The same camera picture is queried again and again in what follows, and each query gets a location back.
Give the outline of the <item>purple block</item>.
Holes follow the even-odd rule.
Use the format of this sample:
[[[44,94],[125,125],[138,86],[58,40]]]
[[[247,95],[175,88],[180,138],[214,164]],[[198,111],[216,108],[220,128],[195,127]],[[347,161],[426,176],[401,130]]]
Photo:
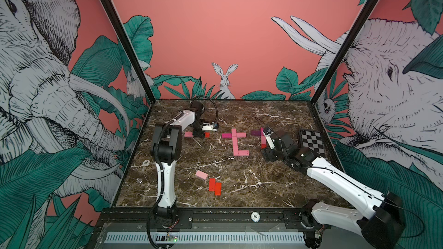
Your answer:
[[[251,130],[250,134],[252,136],[261,136],[261,131],[260,130]]]

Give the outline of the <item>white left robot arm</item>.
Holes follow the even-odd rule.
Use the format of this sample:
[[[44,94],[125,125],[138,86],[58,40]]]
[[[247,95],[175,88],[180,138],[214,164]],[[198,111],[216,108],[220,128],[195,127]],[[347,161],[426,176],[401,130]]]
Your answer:
[[[203,104],[192,101],[190,106],[165,123],[157,123],[153,132],[151,155],[158,176],[158,192],[150,218],[164,228],[177,221],[177,196],[175,194],[175,168],[182,149],[182,132],[192,126],[202,132],[200,120]]]

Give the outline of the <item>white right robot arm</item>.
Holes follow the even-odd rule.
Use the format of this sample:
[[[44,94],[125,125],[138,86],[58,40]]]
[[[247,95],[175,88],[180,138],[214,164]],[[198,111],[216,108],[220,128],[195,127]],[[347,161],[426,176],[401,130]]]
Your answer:
[[[310,249],[321,244],[323,229],[334,226],[362,236],[376,249],[393,249],[406,227],[403,202],[394,193],[383,194],[346,175],[318,152],[296,145],[284,131],[261,131],[265,145],[261,153],[266,161],[281,160],[290,169],[322,183],[345,199],[352,207],[328,205],[311,199],[299,210],[297,222]]]

